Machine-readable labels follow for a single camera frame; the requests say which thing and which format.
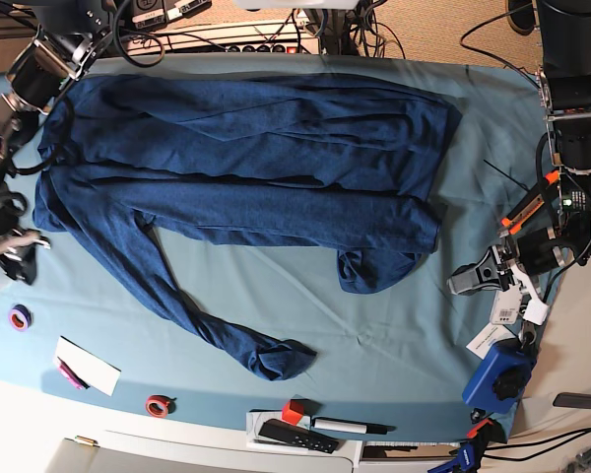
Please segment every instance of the light blue table cover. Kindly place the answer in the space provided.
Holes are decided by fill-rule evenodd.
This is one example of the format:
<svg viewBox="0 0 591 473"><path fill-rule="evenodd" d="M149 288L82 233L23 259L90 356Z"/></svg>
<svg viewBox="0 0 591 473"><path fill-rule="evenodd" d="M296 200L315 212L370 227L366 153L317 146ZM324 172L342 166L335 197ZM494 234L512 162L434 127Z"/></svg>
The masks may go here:
<svg viewBox="0 0 591 473"><path fill-rule="evenodd" d="M439 170L431 203L444 215L438 249L393 288L363 296L341 291L335 251L325 248L213 246L160 231L181 288L209 313L319 353L296 379L269 382L227 354L143 308L67 234L48 235L29 287L0 271L0 379L57 396L145 414L149 395L177 398L173 420L244 429L252 409L280 409L292 397L318 415L394 426L384 438L454 441L470 429L464 386L480 360L465 346L488 323L493 293L454 297L446 278L497 241L499 219L523 191L482 162L533 184L534 149L544 132L535 90L500 69L422 62L280 54L168 56L155 69L102 60L95 74L170 78L350 73L433 91L464 118ZM8 90L0 77L0 93ZM38 136L16 157L38 162ZM31 199L36 176L9 181ZM30 212L23 224L30 225ZM12 305L33 312L24 333L7 319ZM112 397L78 391L52 363L57 339L122 370ZM502 417L507 430L513 412Z"/></svg>

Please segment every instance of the blue case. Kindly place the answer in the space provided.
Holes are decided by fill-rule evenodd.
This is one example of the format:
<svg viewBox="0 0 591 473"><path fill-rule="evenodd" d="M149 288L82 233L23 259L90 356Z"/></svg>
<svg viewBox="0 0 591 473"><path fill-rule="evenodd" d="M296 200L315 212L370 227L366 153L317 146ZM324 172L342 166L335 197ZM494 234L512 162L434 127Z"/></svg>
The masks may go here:
<svg viewBox="0 0 591 473"><path fill-rule="evenodd" d="M487 412L506 414L521 397L525 387L519 389L516 397L499 401L493 392L494 382L503 372L519 368L527 384L532 377L534 365L536 365L536 359L524 355L509 344L495 343L464 388L462 393L464 403Z"/></svg>

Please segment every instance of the marker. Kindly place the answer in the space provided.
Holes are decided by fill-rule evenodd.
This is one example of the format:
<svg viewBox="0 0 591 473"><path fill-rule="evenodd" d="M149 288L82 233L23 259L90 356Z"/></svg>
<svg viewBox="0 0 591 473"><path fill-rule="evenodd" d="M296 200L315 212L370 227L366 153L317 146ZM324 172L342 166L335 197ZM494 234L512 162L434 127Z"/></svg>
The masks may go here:
<svg viewBox="0 0 591 473"><path fill-rule="evenodd" d="M388 431L386 426L381 426L379 424L336 421L319 417L313 419L311 427L322 429L324 431L350 432L352 434L375 434L378 436L384 436Z"/></svg>

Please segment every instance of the blue long-sleeve shirt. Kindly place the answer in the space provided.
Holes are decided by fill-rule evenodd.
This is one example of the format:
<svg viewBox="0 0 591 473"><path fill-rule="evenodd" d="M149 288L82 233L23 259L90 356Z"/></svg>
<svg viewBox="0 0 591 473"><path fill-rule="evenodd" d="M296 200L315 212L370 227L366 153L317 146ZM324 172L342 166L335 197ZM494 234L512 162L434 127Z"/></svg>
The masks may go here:
<svg viewBox="0 0 591 473"><path fill-rule="evenodd" d="M185 305L151 227L215 244L336 248L340 284L355 293L391 286L434 249L439 222L425 200L460 119L439 98L343 75L97 77L69 98L76 119L40 175L35 224L70 232L147 308L261 377L296 376L315 353ZM43 159L65 128L59 106Z"/></svg>

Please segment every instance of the shirt sleeve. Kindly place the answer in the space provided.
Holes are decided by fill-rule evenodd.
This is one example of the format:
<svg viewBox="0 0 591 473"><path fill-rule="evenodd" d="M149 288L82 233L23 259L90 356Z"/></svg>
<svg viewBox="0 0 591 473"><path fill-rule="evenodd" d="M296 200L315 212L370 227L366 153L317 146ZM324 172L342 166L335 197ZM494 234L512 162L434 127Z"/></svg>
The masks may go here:
<svg viewBox="0 0 591 473"><path fill-rule="evenodd" d="M256 375L289 379L313 362L315 352L297 341L279 341L184 304L140 214L101 196L70 168L41 175L33 219L45 230L58 231L61 223L146 308L224 350Z"/></svg>

